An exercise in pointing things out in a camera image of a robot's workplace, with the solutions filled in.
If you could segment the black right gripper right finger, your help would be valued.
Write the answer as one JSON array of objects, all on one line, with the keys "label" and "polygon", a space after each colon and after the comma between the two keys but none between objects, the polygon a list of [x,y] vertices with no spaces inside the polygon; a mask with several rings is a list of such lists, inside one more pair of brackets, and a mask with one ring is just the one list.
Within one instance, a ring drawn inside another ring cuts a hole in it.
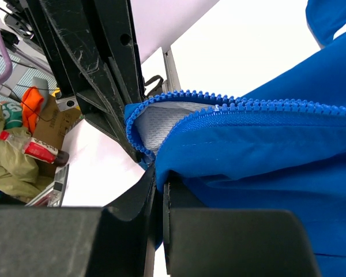
[{"label": "black right gripper right finger", "polygon": [[306,231],[289,211],[206,207],[179,179],[164,185],[171,276],[319,276]]}]

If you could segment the blue white red jacket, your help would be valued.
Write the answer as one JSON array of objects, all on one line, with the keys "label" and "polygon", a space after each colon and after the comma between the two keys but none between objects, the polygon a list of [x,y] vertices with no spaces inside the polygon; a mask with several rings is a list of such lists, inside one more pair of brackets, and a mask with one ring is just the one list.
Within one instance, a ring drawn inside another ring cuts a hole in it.
[{"label": "blue white red jacket", "polygon": [[346,276],[346,1],[308,1],[319,52],[240,98],[174,91],[125,108],[130,144],[211,208],[288,209],[323,276]]}]

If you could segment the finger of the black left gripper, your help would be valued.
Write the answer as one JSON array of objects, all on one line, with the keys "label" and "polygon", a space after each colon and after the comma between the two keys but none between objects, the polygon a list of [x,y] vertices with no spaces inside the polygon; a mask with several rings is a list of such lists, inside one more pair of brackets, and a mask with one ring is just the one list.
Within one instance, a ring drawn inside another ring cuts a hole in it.
[{"label": "finger of the black left gripper", "polygon": [[93,15],[94,40],[102,60],[108,66],[116,85],[115,94],[122,103],[113,108],[114,116],[98,111],[89,116],[89,123],[114,139],[135,161],[141,155],[131,146],[125,135],[125,106],[142,101],[144,81],[130,1],[89,1]]},{"label": "finger of the black left gripper", "polygon": [[25,13],[61,90],[86,121],[113,139],[125,138],[124,104],[97,50],[81,1],[26,1]]}]

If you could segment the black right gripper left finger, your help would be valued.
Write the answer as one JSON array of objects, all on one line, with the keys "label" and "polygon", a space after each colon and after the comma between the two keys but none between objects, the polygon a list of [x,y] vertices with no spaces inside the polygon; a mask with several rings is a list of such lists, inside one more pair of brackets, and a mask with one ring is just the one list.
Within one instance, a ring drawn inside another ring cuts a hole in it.
[{"label": "black right gripper left finger", "polygon": [[152,276],[155,170],[103,208],[0,205],[0,276]]}]

